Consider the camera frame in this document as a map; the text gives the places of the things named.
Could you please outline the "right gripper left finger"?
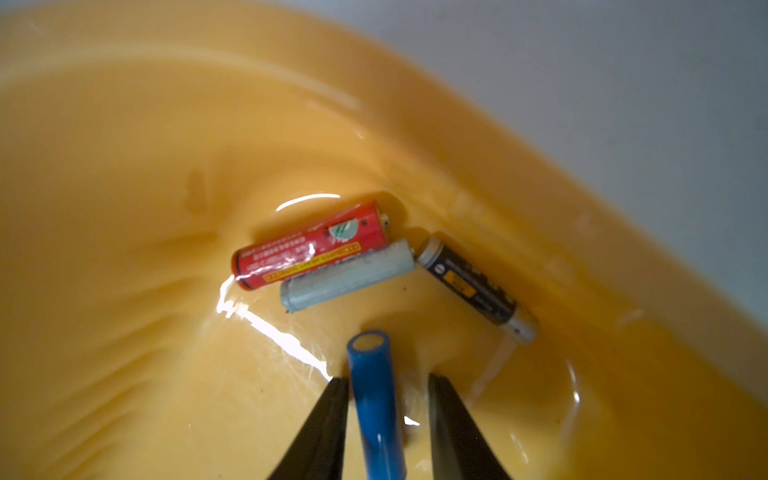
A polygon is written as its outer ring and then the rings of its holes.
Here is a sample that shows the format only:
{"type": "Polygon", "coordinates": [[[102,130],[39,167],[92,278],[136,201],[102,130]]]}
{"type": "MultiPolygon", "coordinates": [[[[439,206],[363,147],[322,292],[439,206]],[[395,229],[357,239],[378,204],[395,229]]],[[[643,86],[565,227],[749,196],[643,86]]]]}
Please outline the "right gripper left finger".
{"type": "Polygon", "coordinates": [[[349,398],[349,379],[332,378],[268,479],[341,479],[349,398]]]}

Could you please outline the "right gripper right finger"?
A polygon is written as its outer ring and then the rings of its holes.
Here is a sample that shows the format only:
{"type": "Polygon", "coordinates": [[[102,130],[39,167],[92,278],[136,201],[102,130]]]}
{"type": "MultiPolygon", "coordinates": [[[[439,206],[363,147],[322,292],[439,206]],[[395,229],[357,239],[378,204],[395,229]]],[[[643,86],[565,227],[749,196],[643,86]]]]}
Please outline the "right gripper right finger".
{"type": "Polygon", "coordinates": [[[511,480],[451,381],[430,373],[428,391],[433,478],[511,480]]]}

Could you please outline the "blue battery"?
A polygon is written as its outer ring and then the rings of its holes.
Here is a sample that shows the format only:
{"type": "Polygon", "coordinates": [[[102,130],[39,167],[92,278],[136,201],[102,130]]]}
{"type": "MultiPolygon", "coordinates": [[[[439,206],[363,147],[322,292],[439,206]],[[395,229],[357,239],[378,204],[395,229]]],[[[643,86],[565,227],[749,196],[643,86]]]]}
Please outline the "blue battery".
{"type": "Polygon", "coordinates": [[[362,332],[347,343],[352,391],[369,479],[407,475],[389,337],[362,332]]]}

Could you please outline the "yellow plastic storage box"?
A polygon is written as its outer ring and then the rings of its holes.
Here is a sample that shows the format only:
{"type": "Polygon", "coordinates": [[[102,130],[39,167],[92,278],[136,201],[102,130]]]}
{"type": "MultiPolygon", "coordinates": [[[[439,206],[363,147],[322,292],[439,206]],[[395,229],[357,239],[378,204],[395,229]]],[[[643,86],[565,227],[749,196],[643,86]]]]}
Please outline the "yellow plastic storage box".
{"type": "Polygon", "coordinates": [[[265,479],[346,343],[392,341],[407,475],[448,377],[515,479],[763,479],[767,336],[525,141],[272,3],[1,14],[1,475],[265,479]],[[297,314],[232,253],[374,199],[540,322],[428,273],[297,314]]]}

